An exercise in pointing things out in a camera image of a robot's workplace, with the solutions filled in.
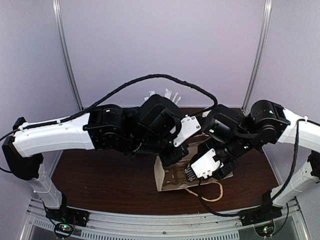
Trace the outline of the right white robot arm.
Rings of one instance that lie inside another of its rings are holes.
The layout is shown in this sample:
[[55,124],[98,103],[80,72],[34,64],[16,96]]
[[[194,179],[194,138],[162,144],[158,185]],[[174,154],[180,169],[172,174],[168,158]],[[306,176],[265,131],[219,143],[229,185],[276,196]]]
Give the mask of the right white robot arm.
[[191,168],[200,179],[221,179],[242,155],[266,144],[292,144],[293,160],[285,182],[265,194],[256,210],[259,220],[268,220],[276,208],[320,181],[320,125],[280,104],[259,100],[248,115],[218,104],[204,110],[201,132],[210,138],[198,147]]

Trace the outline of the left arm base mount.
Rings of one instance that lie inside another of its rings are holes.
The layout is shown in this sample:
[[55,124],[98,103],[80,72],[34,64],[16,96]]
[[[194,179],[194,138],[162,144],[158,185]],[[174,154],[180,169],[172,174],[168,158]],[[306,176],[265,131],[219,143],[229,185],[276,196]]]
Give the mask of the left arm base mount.
[[76,230],[76,227],[86,227],[90,213],[85,210],[67,207],[64,212],[58,209],[45,208],[45,216],[53,224],[56,237],[66,239]]

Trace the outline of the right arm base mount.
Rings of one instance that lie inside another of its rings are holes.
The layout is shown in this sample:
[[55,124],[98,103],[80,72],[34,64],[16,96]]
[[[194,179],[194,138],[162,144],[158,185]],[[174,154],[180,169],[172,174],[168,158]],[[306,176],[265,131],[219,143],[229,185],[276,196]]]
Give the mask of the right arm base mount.
[[282,216],[279,207],[255,207],[239,213],[242,226],[253,225],[254,232],[261,238],[271,237],[276,232],[274,220]]

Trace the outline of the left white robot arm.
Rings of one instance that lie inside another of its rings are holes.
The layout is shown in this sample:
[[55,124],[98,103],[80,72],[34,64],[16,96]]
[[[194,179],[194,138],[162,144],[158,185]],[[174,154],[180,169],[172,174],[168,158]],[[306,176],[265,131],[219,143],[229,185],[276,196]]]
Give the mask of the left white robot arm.
[[178,106],[158,94],[138,107],[115,104],[96,106],[76,118],[31,124],[20,117],[2,144],[10,172],[28,181],[44,206],[61,222],[72,218],[66,197],[47,176],[43,153],[69,149],[113,149],[133,158],[155,154],[166,167],[188,152],[185,142],[176,141],[183,115]]

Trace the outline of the brown paper bag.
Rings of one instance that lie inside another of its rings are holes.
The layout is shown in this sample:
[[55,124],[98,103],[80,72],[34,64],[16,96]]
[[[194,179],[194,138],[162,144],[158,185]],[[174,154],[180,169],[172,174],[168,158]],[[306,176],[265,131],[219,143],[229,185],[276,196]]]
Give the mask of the brown paper bag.
[[157,156],[154,163],[154,179],[158,192],[175,191],[185,189],[190,194],[197,196],[197,194],[188,188],[195,187],[199,181],[196,177],[189,179],[185,174],[185,169],[189,167],[190,161],[197,153],[198,145],[203,143],[209,137],[203,133],[198,133],[189,138],[186,142],[188,144],[188,155],[183,157],[179,162],[164,167],[160,157]]

